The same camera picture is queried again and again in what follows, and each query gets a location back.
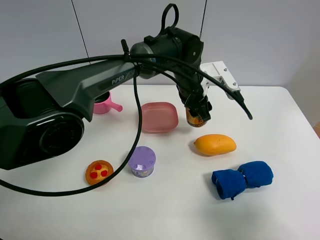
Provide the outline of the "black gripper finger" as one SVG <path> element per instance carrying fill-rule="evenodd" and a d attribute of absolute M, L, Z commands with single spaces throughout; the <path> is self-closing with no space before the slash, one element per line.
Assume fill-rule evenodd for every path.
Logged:
<path fill-rule="evenodd" d="M 190 114 L 193 118 L 207 122 L 211 119 L 210 111 L 212 110 L 212 105 L 210 102 L 199 103 L 196 106 L 191 107 Z"/>

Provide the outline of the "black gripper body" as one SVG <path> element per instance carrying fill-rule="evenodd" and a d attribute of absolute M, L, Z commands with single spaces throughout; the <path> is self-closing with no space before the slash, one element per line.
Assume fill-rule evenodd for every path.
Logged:
<path fill-rule="evenodd" d="M 179 97 L 185 108 L 191 109 L 191 107 L 195 107 L 200 103 L 209 102 L 201 86 L 203 79 L 197 72 L 190 75 L 190 79 L 176 75 L 176 80 L 180 84 L 180 86 L 177 86 Z"/>

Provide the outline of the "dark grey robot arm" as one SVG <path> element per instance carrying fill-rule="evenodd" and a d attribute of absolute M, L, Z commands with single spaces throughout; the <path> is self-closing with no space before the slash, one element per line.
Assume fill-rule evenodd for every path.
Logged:
<path fill-rule="evenodd" d="M 187 112 L 208 121 L 212 106 L 198 73 L 204 44 L 174 28 L 123 55 L 69 70 L 41 71 L 0 85 L 0 167 L 12 170 L 62 155 L 81 140 L 84 120 L 110 90 L 134 77 L 174 74 Z"/>

